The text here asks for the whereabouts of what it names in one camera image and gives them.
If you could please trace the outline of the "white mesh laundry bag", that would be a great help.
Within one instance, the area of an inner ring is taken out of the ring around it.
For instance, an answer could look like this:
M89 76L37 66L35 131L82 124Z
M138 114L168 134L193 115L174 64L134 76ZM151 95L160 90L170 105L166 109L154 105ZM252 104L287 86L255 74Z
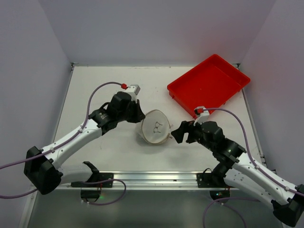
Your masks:
M145 118L136 124L135 132L152 145L163 144L170 138L171 124L167 116L154 109L145 114Z

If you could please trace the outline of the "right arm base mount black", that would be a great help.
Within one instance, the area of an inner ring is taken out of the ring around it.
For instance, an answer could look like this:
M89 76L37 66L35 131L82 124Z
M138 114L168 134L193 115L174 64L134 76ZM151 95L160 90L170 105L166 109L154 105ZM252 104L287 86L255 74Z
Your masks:
M223 179L218 179L213 175L211 168L206 168L202 172L196 174L196 182L198 188L209 188L209 195L213 200L221 199L222 203L227 203L231 197L231 186L227 185Z

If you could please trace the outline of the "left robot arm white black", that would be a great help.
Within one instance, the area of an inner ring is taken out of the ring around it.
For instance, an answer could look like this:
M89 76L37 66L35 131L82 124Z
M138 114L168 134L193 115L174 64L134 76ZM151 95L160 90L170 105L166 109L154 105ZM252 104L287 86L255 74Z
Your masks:
M145 118L137 99L140 88L136 85L117 92L110 102L94 110L85 121L58 141L27 151L24 174L42 194L52 192L60 184L92 180L97 168L83 162L79 170L64 169L63 163L91 141L117 127L120 122L139 123Z

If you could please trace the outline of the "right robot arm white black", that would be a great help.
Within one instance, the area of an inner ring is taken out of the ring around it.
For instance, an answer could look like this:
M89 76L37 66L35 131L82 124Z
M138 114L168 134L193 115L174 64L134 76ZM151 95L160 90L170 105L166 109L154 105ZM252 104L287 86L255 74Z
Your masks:
M282 223L295 227L304 211L304 186L296 186L280 178L257 161L251 161L247 151L224 136L214 121L181 122L171 132L177 143L188 134L187 143L199 143L212 152L219 162L211 173L198 173L198 180L214 187L231 186L251 195L273 210Z

